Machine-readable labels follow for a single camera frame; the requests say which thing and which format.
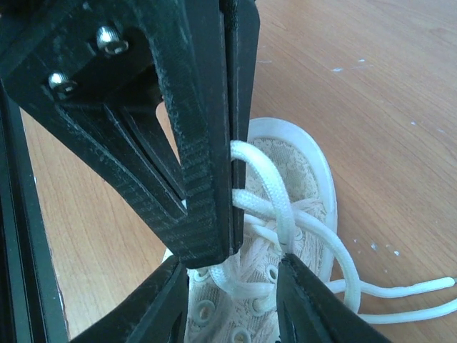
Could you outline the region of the white lace sneaker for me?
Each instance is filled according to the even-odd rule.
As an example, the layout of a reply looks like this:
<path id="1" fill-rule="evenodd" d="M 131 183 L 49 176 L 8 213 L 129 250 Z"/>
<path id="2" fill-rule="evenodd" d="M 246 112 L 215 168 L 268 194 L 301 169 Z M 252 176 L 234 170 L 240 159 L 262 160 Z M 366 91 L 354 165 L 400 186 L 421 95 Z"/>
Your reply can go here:
<path id="1" fill-rule="evenodd" d="M 233 191 L 244 210 L 240 251 L 213 267 L 191 269 L 186 342 L 278 342 L 278 267 L 291 253 L 323 282 L 335 314 L 364 324 L 398 324 L 453 313 L 456 302 L 395 314 L 362 314 L 363 294 L 395 299 L 453 287 L 452 277 L 407 287 L 379 287 L 360 279 L 337 234 L 336 190 L 321 148 L 303 129 L 276 118 L 252 119 L 247 142 L 231 142 L 246 162 L 246 185 Z"/>

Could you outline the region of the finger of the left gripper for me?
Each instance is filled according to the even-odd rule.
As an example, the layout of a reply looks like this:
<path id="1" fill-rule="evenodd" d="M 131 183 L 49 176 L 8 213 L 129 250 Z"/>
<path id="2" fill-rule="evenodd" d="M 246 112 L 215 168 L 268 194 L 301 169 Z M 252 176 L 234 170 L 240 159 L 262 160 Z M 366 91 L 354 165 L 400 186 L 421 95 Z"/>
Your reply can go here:
<path id="1" fill-rule="evenodd" d="M 230 143 L 246 141 L 251 113 L 260 18 L 254 1 L 219 2 L 222 124 L 219 137 L 220 245 L 235 254 L 243 243 L 243 212 L 234 209 L 231 191 L 245 186 L 246 165 L 232 162 Z"/>
<path id="2" fill-rule="evenodd" d="M 222 75 L 219 3 L 160 1 L 148 39 L 160 104 L 75 104 L 57 96 L 28 112 L 106 180 L 189 269 L 223 262 L 219 202 Z"/>

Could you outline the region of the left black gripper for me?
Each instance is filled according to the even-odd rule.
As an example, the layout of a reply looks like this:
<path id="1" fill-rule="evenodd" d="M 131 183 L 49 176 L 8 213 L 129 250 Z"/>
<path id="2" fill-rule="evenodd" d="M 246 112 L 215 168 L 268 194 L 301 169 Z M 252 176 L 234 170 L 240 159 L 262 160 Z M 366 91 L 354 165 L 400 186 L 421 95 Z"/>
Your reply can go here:
<path id="1" fill-rule="evenodd" d="M 111 101 L 142 115 L 160 104 L 147 42 L 160 28 L 160 1 L 2 1 L 1 81 L 31 112 L 57 96 Z"/>

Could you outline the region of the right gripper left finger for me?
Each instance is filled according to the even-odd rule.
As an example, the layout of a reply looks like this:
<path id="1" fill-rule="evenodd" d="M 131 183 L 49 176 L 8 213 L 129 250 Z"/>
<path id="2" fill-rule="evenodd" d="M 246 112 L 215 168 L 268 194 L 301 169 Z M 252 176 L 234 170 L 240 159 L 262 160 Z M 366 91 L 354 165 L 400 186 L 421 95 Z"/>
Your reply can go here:
<path id="1" fill-rule="evenodd" d="M 170 256 L 119 306 L 72 342 L 182 342 L 188 299 L 186 268 Z"/>

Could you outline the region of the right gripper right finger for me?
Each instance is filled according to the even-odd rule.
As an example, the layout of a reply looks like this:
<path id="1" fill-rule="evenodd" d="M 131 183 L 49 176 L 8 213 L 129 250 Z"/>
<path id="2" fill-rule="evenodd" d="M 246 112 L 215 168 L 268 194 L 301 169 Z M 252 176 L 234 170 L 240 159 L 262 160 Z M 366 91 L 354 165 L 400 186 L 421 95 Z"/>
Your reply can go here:
<path id="1" fill-rule="evenodd" d="M 294 254 L 278 267 L 276 304 L 280 342 L 388 342 L 348 309 Z"/>

